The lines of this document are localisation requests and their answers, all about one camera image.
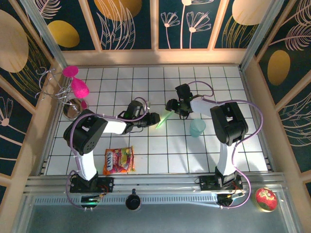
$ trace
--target white grid surface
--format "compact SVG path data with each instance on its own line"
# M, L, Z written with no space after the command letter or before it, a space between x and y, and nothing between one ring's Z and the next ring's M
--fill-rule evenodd
M213 86L213 100L247 100L237 67L81 68L77 78L86 81L90 89L86 98L90 110L105 115L118 115L135 97L149 100L149 111L161 114L166 102L177 98L175 87L195 80ZM201 83L191 84L190 88L193 95L211 94L209 87ZM250 108L247 104L239 104L239 107L249 127L247 134L250 134L255 130ZM189 132L194 118L201 118L206 123L204 133L198 138L191 137ZM62 138L70 123L64 116L60 117L45 175L65 175L76 169L70 148ZM94 150L99 174L103 173L105 149L128 146L134 146L136 167L130 174L214 172L220 152L211 118L192 113L189 119L180 120L173 114L159 129L154 125L140 133L103 134ZM266 163L268 160L257 136L238 148L236 164L240 170L267 171Z

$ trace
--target orange snack bag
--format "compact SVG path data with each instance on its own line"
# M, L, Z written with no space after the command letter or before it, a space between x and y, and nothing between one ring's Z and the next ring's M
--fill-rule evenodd
M133 147L106 149L104 175L131 171L135 171Z

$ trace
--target transparent plastic cup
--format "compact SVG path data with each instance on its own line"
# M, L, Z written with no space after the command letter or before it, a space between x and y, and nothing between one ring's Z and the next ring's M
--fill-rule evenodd
M206 128L206 124L202 119L194 119L190 123L190 134L192 137L200 136Z

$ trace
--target snack bag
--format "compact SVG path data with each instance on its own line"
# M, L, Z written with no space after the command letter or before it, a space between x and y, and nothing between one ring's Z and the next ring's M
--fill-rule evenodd
M135 171L133 147L106 149L104 175L130 171Z

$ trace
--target candy bag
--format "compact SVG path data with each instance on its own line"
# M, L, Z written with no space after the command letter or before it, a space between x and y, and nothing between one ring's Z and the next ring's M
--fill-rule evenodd
M133 147L106 149L104 175L131 171L135 171Z

